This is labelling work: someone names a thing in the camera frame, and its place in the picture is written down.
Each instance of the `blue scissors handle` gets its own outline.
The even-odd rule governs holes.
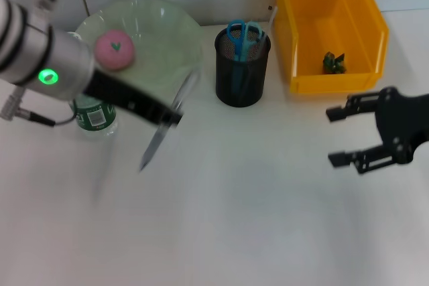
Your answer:
[[[254,27],[255,29],[257,29],[258,32],[258,36],[256,40],[249,40],[249,29],[250,27]],[[245,28],[245,33],[244,33],[244,40],[243,40],[243,45],[241,48],[241,54],[240,54],[240,62],[246,62],[247,61],[247,54],[249,53],[250,48],[257,44],[257,40],[260,40],[262,37],[262,28],[261,26],[255,22],[255,21],[250,21],[247,23],[246,28]]]
[[[231,28],[234,25],[241,25],[240,38],[235,38],[234,36],[231,35]],[[242,19],[233,20],[232,22],[229,23],[228,28],[227,28],[228,38],[235,45],[234,60],[236,60],[236,61],[240,60],[241,52],[243,51],[243,42],[245,39],[244,38],[245,33],[243,31],[245,30],[245,28],[246,28],[246,23]]]

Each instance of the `green led light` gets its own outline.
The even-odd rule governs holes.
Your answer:
[[[52,84],[57,83],[57,81],[58,81],[58,74],[54,70],[51,70],[51,69],[47,68],[45,70],[42,70],[39,73],[39,80],[43,84],[52,85]]]

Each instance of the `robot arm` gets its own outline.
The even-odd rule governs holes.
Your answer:
[[[0,78],[69,101],[80,93],[117,105],[155,125],[177,125],[182,115],[144,92],[102,73],[90,48],[55,30],[48,14],[56,0],[38,0],[31,10],[0,0]],[[24,91],[16,90],[0,117],[22,117]]]
[[[429,141],[429,95],[404,97],[396,88],[349,96],[344,108],[328,109],[331,122],[360,113],[375,113],[383,144],[364,151],[329,155],[334,167],[355,165],[360,174],[413,161],[415,150]]]

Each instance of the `pink ball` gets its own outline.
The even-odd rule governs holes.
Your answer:
[[[109,30],[95,44],[95,59],[108,70],[123,70],[134,58],[133,40],[121,30]]]

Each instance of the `scissors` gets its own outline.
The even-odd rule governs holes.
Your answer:
[[[235,38],[233,35],[231,35],[231,28],[234,25],[241,25],[240,38]],[[258,36],[256,40],[253,40],[253,41],[249,40],[250,27],[254,27],[258,32]],[[234,47],[235,47],[234,61],[246,62],[247,55],[249,53],[250,48],[253,45],[255,45],[257,43],[257,40],[259,40],[262,37],[262,28],[255,21],[250,21],[249,23],[246,24],[242,19],[236,19],[229,23],[227,28],[227,36],[229,40],[231,40],[231,42],[234,44]],[[243,81],[243,67],[235,66],[233,69],[233,93],[235,93],[236,95],[239,94],[240,85],[242,81]]]
[[[234,25],[241,25],[240,38],[235,38],[231,34],[231,28]],[[250,27],[254,27],[258,32],[256,40],[249,40]],[[235,45],[234,60],[237,62],[246,62],[247,54],[249,53],[250,48],[253,45],[257,44],[257,40],[262,37],[262,28],[255,21],[250,21],[246,24],[242,19],[236,19],[229,23],[227,28],[227,35],[229,40],[231,40],[232,43]]]

